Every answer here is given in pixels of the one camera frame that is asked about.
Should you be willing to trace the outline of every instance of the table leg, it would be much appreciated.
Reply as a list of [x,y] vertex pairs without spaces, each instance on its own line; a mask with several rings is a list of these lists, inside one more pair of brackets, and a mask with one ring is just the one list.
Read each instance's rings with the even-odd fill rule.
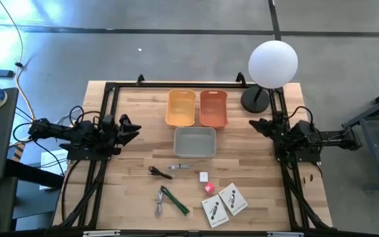
[[34,182],[51,188],[61,188],[64,177],[43,171],[17,161],[7,159],[5,165],[5,176],[17,177],[19,180]]

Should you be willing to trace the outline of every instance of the yellow bin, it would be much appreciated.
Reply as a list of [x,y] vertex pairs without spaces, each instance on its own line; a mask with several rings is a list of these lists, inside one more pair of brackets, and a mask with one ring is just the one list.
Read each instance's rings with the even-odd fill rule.
[[165,121],[171,126],[191,126],[195,122],[195,92],[171,90],[168,93]]

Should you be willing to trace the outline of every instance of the red object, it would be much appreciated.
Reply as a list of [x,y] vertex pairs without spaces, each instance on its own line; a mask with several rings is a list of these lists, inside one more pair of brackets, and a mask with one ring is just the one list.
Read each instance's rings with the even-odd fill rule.
[[214,185],[212,182],[208,182],[208,183],[204,186],[204,190],[205,190],[208,194],[211,194],[211,192],[213,192],[214,189],[215,189],[215,185]]

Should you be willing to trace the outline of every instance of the orange bin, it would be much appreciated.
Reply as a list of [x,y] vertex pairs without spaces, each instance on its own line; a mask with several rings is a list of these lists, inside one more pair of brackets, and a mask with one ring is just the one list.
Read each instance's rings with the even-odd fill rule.
[[170,90],[166,106],[167,124],[191,126],[195,122],[195,92],[191,90]]
[[226,98],[222,90],[203,90],[200,94],[200,122],[203,126],[223,128],[228,124]]

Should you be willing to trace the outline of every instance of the plastic bin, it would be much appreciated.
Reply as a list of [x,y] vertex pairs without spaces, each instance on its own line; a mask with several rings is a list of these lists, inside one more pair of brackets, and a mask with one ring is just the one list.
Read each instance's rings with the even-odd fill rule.
[[203,126],[223,128],[228,124],[226,98],[222,90],[203,90],[200,94],[200,122]]
[[191,126],[195,122],[195,92],[191,90],[171,90],[166,106],[167,124]]
[[216,154],[216,130],[205,127],[176,128],[174,152],[179,158],[213,157]]

